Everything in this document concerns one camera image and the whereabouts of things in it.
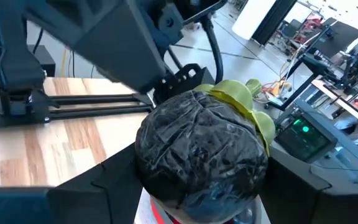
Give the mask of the black aluminium rig frame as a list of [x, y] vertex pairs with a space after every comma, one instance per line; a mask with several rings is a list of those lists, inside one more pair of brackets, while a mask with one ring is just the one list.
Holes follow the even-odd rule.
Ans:
[[185, 65], [176, 74], [167, 76], [152, 96], [132, 93], [126, 95], [51, 96], [55, 110], [44, 121], [89, 118], [118, 114], [149, 113], [169, 98], [196, 88], [200, 84], [214, 85], [209, 70], [196, 63]]

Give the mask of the black floor box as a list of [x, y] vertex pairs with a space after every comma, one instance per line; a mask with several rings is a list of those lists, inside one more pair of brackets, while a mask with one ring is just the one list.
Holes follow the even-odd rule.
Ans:
[[46, 71], [47, 76], [54, 77], [56, 63], [44, 45], [39, 45], [37, 47], [35, 57], [40, 62], [42, 69]]

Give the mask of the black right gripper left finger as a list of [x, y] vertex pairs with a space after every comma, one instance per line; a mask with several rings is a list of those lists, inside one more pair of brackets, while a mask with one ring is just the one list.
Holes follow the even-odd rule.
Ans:
[[0, 187], [0, 224], [133, 224], [142, 192], [131, 144], [56, 187]]

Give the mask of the black office table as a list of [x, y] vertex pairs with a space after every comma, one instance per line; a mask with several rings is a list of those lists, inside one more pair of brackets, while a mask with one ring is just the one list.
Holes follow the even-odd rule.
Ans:
[[351, 42], [356, 40], [356, 38], [358, 38], [358, 29], [333, 18], [326, 20], [321, 31], [318, 33], [314, 32], [313, 36], [309, 38], [311, 43], [308, 44], [307, 48], [296, 57], [295, 63], [290, 66], [286, 75], [287, 78], [291, 77], [295, 70], [303, 64], [312, 72], [311, 76], [304, 81], [300, 87], [282, 103], [282, 105], [277, 106], [277, 109], [281, 111], [285, 110], [307, 87], [309, 87], [311, 82], [319, 76], [329, 77], [335, 80], [336, 78], [334, 77], [333, 72], [329, 70], [328, 65], [322, 60], [316, 59], [314, 53], [318, 51], [326, 58], [333, 57], [335, 54], [339, 53], [339, 51], [347, 48]]

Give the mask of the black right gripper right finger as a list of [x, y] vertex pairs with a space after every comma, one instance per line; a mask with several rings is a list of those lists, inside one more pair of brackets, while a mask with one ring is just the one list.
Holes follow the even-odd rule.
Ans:
[[271, 224], [358, 224], [358, 185], [337, 174], [272, 155], [260, 193]]

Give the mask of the grey computer cabinet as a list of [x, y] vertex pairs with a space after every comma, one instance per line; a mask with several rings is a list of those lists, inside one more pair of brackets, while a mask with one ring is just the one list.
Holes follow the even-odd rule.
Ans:
[[342, 193], [358, 194], [358, 145], [303, 100], [295, 100], [276, 122], [281, 123], [296, 110], [329, 141], [326, 148], [305, 161], [311, 171]]

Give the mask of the wooden office desk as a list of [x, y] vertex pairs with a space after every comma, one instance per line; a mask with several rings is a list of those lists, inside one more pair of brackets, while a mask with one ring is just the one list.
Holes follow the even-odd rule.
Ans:
[[342, 96], [337, 94], [334, 90], [329, 89], [326, 83], [322, 80], [313, 80], [312, 85], [316, 87], [319, 91], [322, 91], [330, 99], [332, 99], [337, 105], [345, 109], [348, 113], [353, 115], [358, 119], [358, 108], [355, 107], [352, 103], [347, 102]]

